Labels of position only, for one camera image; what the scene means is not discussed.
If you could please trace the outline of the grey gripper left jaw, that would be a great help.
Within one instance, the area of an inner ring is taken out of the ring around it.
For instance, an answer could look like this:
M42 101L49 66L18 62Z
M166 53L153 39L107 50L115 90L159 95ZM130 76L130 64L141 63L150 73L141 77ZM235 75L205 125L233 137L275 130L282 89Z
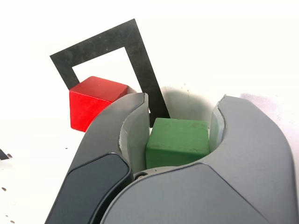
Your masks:
M149 97L132 93L90 124L46 219L48 224L98 224L113 199L146 169Z

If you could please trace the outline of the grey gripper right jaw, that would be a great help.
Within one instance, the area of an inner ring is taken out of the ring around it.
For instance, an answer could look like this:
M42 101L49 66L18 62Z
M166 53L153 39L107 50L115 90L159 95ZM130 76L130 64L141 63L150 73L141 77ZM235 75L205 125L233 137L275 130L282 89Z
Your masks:
M145 176L109 205L103 224L292 224L295 168L279 127L246 99L213 111L217 148L197 162Z

